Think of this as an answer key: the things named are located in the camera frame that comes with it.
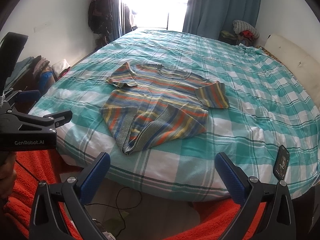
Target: black cable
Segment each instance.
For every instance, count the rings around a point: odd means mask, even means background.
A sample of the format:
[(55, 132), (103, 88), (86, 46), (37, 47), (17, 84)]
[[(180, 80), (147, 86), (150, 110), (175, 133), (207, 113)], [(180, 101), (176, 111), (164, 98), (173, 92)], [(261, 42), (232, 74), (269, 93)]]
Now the black cable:
[(23, 168), (27, 173), (29, 173), (38, 183), (40, 182), (40, 180), (35, 175), (33, 175), (25, 166), (23, 166), (18, 160), (16, 160), (16, 163), (19, 164), (21, 168)]
[(111, 208), (116, 208), (116, 209), (118, 210), (119, 215), (120, 215), (120, 217), (121, 217), (121, 219), (122, 219), (122, 222), (123, 222), (124, 227), (118, 232), (118, 234), (116, 235), (116, 238), (120, 235), (120, 233), (121, 233), (123, 230), (126, 229), (125, 221), (124, 221), (124, 218), (123, 218), (120, 210), (127, 210), (127, 209), (136, 208), (137, 206), (140, 205), (140, 203), (141, 203), (141, 201), (142, 201), (142, 194), (141, 194), (140, 191), (138, 191), (139, 194), (140, 194), (140, 201), (139, 201), (139, 203), (138, 203), (137, 205), (135, 205), (135, 206), (133, 206), (133, 207), (130, 207), (130, 208), (119, 208), (119, 207), (118, 207), (118, 197), (119, 197), (120, 192), (121, 192), (123, 189), (125, 189), (125, 188), (129, 188), (129, 187), (123, 187), (123, 188), (121, 188), (121, 189), (118, 191), (118, 194), (117, 194), (117, 196), (116, 196), (116, 206), (115, 206), (115, 207), (114, 207), (114, 206), (107, 205), (107, 204), (101, 204), (101, 203), (91, 203), (91, 204), (87, 204), (87, 205), (86, 205), (86, 206), (102, 205), (102, 206), (107, 206), (107, 207), (111, 207)]
[[(25, 166), (23, 166), (18, 160), (16, 160), (16, 163), (19, 164), (27, 173), (29, 173), (38, 183), (40, 182), (40, 180), (39, 180), (35, 175), (33, 175)], [(91, 204), (85, 205), (85, 206), (102, 205), (102, 206), (107, 206), (107, 207), (111, 207), (111, 208), (116, 208), (116, 209), (118, 210), (119, 215), (120, 215), (120, 217), (121, 217), (121, 219), (122, 219), (122, 222), (123, 222), (124, 227), (118, 232), (118, 234), (116, 235), (116, 238), (121, 234), (121, 232), (122, 232), (123, 230), (126, 229), (126, 224), (125, 224), (124, 218), (123, 218), (120, 210), (128, 210), (128, 209), (136, 208), (137, 206), (140, 205), (140, 203), (141, 203), (141, 201), (142, 201), (142, 194), (141, 194), (140, 191), (137, 191), (137, 192), (139, 192), (139, 194), (140, 194), (140, 201), (139, 201), (139, 203), (138, 203), (137, 205), (135, 205), (135, 206), (133, 206), (133, 207), (129, 207), (129, 208), (119, 208), (119, 207), (118, 207), (118, 197), (119, 197), (120, 192), (121, 192), (123, 189), (125, 189), (125, 188), (129, 188), (129, 187), (123, 187), (123, 188), (121, 188), (121, 189), (118, 191), (118, 194), (117, 194), (117, 196), (116, 196), (116, 206), (115, 206), (115, 207), (114, 207), (114, 206), (111, 206), (111, 205), (107, 205), (107, 204), (101, 204), (101, 203), (91, 203)]]

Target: mattress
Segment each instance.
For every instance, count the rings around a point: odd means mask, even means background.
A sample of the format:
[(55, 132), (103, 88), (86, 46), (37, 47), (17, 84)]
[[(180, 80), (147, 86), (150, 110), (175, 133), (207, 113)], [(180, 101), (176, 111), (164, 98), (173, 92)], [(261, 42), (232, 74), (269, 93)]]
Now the mattress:
[[(209, 109), (205, 133), (124, 155), (99, 111), (115, 89), (106, 77), (124, 62), (162, 64), (222, 82), (230, 107)], [(292, 198), (318, 180), (319, 110), (291, 72), (260, 49), (173, 31), (136, 30), (73, 67), (30, 113), (67, 109), (73, 118), (57, 129), (57, 150), (68, 164), (84, 167), (107, 152), (108, 178), (156, 196), (184, 201), (228, 196), (214, 166), (219, 152), (247, 176), (276, 184), (272, 170), (280, 145), (290, 153), (285, 181)]]

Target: sweater sleeve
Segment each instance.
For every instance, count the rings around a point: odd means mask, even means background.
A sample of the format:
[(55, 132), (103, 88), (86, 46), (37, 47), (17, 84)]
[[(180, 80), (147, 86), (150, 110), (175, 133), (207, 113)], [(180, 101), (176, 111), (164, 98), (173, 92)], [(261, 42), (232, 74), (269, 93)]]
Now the sweater sleeve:
[(226, 97), (226, 88), (224, 83), (216, 82), (214, 84), (195, 89), (198, 100), (204, 106), (212, 108), (228, 108), (229, 100)]
[(108, 76), (106, 81), (117, 88), (122, 88), (124, 86), (137, 86), (132, 75), (133, 72), (130, 69), (129, 63), (125, 62), (121, 67), (117, 68), (110, 76)]

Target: human hand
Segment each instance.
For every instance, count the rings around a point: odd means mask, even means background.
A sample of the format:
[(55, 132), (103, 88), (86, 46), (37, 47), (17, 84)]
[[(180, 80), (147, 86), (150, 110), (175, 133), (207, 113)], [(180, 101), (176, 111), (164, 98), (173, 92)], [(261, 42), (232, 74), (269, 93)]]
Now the human hand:
[(4, 164), (0, 166), (0, 198), (4, 199), (11, 195), (17, 173), (14, 170), (16, 152), (10, 152)]

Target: white pillow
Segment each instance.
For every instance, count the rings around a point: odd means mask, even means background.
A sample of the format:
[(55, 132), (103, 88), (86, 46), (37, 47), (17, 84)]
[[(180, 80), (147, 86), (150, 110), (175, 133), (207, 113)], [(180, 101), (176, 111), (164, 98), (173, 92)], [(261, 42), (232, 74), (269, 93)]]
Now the white pillow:
[(68, 67), (70, 67), (70, 65), (66, 59), (63, 59), (63, 60), (60, 60), (59, 62), (53, 64), (51, 67), (52, 67), (54, 74), (58, 78), (60, 76), (60, 74), (62, 73), (62, 71), (64, 71)]
[(234, 20), (233, 26), (234, 26), (233, 30), (235, 31), (236, 34), (239, 34), (241, 32), (248, 30), (253, 34), (253, 37), (255, 39), (259, 38), (259, 36), (260, 36), (257, 29), (247, 22), (240, 21), (240, 20)]

